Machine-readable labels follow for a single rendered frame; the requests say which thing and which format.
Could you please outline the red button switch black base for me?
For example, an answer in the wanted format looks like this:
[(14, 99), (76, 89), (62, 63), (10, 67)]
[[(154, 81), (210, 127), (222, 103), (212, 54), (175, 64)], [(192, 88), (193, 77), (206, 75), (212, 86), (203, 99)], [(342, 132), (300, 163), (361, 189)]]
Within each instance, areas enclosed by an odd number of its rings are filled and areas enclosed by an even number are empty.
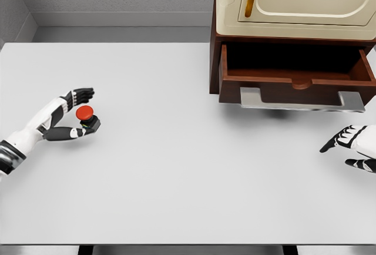
[(76, 117), (80, 120), (80, 124), (85, 129), (97, 131), (100, 126), (99, 118), (94, 114), (93, 108), (84, 105), (76, 110)]

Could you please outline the cream and brown cabinet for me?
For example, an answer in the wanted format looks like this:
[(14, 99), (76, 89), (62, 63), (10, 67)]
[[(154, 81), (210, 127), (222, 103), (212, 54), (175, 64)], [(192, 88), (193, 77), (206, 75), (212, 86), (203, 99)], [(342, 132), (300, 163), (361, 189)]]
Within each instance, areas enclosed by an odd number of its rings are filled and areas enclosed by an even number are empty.
[[(246, 15), (254, 0), (247, 0)], [(210, 36), (210, 87), (219, 92), (219, 60), (226, 42), (327, 44), (359, 46), (369, 52), (376, 46), (376, 13), (367, 26), (310, 25), (240, 22), (241, 0), (214, 0)]]

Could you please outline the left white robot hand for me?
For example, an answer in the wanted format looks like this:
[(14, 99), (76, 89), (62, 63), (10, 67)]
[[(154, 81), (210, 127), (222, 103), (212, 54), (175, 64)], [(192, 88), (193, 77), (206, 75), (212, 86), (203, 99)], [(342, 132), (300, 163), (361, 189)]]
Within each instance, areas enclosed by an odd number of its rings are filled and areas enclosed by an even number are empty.
[(34, 130), (39, 137), (48, 141), (73, 140), (95, 133), (100, 120), (92, 113), (88, 117), (79, 118), (81, 128), (56, 126), (73, 107), (87, 104), (94, 93), (93, 88), (79, 88), (53, 99), (26, 124), (26, 128)]

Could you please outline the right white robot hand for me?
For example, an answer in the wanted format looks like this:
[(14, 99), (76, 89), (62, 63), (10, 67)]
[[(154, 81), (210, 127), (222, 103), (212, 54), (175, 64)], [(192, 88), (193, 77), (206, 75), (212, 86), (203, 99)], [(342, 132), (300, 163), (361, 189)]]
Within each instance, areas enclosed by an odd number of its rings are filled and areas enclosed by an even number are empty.
[(346, 165), (376, 173), (376, 125), (349, 125), (336, 133), (319, 152), (324, 153), (336, 146), (354, 150), (366, 157), (347, 159)]

